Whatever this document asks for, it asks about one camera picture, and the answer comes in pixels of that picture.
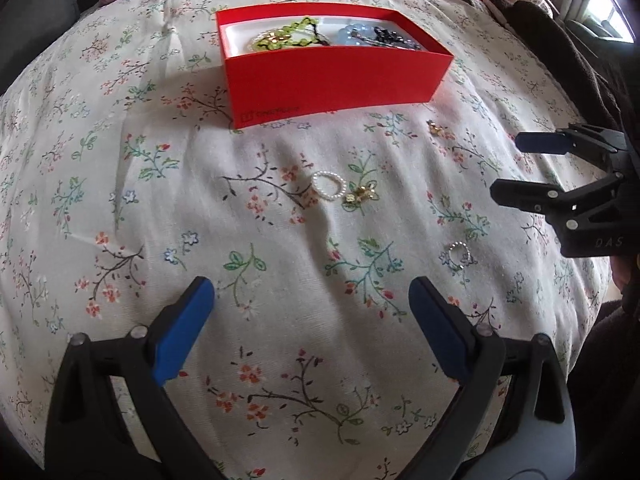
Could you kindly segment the gold flower charm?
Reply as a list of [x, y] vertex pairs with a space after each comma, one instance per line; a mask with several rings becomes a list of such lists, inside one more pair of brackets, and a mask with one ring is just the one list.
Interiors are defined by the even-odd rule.
[[367, 202], [368, 200], [378, 200], [378, 192], [376, 185], [369, 183], [367, 185], [359, 185], [344, 196], [343, 203], [346, 205], [357, 205]]

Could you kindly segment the red jewelry box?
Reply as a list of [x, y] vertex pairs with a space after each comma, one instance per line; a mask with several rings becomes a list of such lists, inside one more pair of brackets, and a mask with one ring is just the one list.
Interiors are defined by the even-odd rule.
[[[254, 51], [263, 32], [311, 20], [318, 46]], [[310, 114], [388, 104], [426, 103], [454, 57], [392, 9], [328, 2], [240, 6], [216, 14], [234, 128]], [[368, 25], [411, 40], [412, 49], [348, 46], [342, 29]]]

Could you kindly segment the dark brown blanket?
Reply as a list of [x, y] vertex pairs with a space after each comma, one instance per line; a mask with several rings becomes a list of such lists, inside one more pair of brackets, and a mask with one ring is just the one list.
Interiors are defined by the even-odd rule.
[[546, 66], [588, 124], [623, 130], [620, 107], [608, 83], [555, 20], [527, 0], [482, 1], [495, 20], [518, 36]]

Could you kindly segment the small gold earring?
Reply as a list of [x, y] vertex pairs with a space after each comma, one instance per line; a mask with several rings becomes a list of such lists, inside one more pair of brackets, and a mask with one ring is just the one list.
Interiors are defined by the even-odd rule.
[[444, 128], [436, 125], [432, 120], [428, 120], [427, 125], [432, 136], [441, 136], [444, 133]]

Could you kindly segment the floral bed sheet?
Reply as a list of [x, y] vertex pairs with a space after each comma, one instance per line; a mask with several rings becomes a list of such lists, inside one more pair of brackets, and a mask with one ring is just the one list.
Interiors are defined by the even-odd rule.
[[[434, 98], [233, 129], [216, 13], [303, 1], [411, 18], [454, 56]], [[233, 479], [396, 478], [456, 388], [411, 316], [416, 276], [503, 336], [547, 333], [574, 365], [608, 262], [565, 259], [544, 220], [489, 187], [592, 180], [513, 143], [578, 117], [524, 44], [461, 0], [94, 11], [1, 98], [6, 426], [41, 460], [70, 336], [122, 336], [204, 275], [216, 307], [167, 390], [214, 463]], [[369, 183], [378, 200], [343, 203]]]

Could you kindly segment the dark grey pillow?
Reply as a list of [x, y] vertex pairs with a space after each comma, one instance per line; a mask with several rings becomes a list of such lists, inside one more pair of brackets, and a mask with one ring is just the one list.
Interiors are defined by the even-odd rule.
[[78, 18], [77, 0], [1, 0], [1, 90]]

